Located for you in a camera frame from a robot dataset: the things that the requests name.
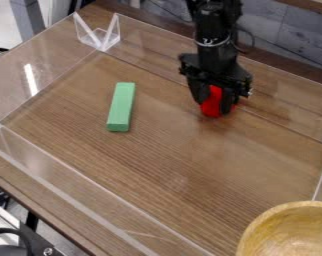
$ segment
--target bowl rim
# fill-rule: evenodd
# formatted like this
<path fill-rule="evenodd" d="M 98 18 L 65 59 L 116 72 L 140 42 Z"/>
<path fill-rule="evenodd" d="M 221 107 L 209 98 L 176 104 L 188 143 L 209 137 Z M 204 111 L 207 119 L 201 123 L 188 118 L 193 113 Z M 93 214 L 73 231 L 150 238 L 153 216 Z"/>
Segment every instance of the bowl rim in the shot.
<path fill-rule="evenodd" d="M 269 219 L 273 215 L 277 213 L 291 210 L 295 208 L 301 208 L 301 207 L 317 207 L 322 208 L 322 202 L 320 201 L 299 201 L 299 202 L 289 202 L 281 205 L 277 205 L 268 209 L 264 213 L 261 213 L 255 220 L 251 222 L 249 226 L 247 227 L 237 246 L 237 251 L 236 251 L 236 256 L 244 256 L 243 251 L 244 251 L 244 245 L 245 245 L 245 240 L 252 234 L 253 230 L 257 228 L 257 226 L 267 220 Z"/>

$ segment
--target clear plastic corner bracket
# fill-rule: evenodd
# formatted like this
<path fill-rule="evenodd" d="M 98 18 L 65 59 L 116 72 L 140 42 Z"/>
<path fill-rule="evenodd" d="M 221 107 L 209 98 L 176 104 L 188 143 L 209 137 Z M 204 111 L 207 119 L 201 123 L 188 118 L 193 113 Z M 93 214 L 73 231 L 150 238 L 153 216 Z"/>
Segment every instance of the clear plastic corner bracket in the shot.
<path fill-rule="evenodd" d="M 117 13 L 113 14 L 108 30 L 96 28 L 92 30 L 80 17 L 78 13 L 73 14 L 77 37 L 81 43 L 89 45 L 98 51 L 108 51 L 109 48 L 121 40 L 120 22 Z"/>

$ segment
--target green rectangular block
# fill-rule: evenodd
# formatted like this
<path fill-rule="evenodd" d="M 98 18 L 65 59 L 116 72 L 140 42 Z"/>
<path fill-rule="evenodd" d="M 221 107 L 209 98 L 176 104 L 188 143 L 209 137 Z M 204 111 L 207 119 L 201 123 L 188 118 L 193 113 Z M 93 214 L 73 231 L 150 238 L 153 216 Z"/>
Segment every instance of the green rectangular block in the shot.
<path fill-rule="evenodd" d="M 106 129 L 110 132 L 128 132 L 134 99 L 134 83 L 117 83 L 113 93 Z"/>

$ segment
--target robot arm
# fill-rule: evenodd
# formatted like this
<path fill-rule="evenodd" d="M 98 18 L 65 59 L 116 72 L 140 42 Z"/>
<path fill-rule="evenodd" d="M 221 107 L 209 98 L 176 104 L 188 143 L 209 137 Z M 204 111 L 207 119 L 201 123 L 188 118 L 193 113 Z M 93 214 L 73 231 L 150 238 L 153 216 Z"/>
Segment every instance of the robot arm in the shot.
<path fill-rule="evenodd" d="M 251 74 L 237 64 L 240 0 L 187 0 L 196 33 L 197 54 L 181 54 L 180 73 L 187 76 L 203 114 L 219 117 L 231 112 L 239 97 L 251 93 Z"/>

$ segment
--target wooden table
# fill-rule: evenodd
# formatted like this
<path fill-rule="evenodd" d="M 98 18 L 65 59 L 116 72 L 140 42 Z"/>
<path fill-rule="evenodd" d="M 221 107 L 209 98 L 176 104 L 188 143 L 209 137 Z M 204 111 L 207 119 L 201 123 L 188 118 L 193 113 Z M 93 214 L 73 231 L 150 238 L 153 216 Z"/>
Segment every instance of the wooden table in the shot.
<path fill-rule="evenodd" d="M 112 17 L 81 15 L 92 28 Z M 120 23 L 106 54 L 68 18 L 0 59 L 0 186 L 92 255 L 233 255 L 263 211 L 312 198 L 322 84 L 241 57 L 255 95 L 205 118 L 177 74 L 192 40 Z M 137 84 L 125 134 L 105 130 L 118 81 Z"/>
<path fill-rule="evenodd" d="M 322 13 L 322 0 L 276 0 L 299 8 Z"/>

